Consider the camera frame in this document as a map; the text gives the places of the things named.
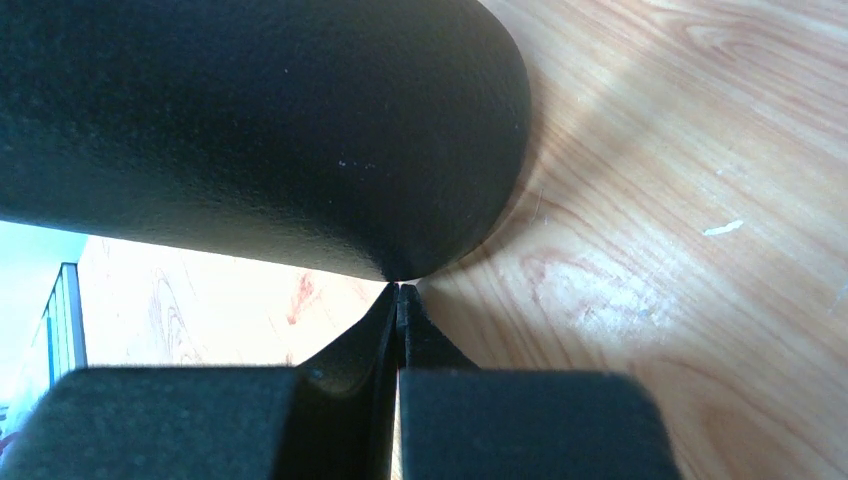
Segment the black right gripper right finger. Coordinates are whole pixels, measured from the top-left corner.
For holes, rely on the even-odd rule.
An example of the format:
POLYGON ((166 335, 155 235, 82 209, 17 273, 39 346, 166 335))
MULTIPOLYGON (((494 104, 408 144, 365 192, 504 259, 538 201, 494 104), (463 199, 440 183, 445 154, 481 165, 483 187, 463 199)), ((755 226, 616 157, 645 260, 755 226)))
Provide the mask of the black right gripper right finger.
POLYGON ((408 479, 677 479, 667 429, 634 378, 484 369, 400 290, 402 472, 408 479))

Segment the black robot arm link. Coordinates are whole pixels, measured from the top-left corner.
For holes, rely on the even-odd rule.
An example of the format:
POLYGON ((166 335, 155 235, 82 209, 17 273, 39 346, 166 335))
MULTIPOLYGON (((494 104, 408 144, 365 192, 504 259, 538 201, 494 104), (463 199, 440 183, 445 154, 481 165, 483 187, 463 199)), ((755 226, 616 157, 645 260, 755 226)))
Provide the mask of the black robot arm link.
POLYGON ((477 1, 5 1, 1 216, 406 281, 494 229, 527 69, 477 1))

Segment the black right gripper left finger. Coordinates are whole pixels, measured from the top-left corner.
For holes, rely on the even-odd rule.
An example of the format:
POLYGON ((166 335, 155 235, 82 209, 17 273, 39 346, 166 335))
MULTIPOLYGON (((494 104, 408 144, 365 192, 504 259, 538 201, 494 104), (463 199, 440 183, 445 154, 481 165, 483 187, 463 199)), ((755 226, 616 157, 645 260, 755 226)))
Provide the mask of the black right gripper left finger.
POLYGON ((4 454, 5 479, 386 479, 400 290, 294 366, 78 369, 4 454))

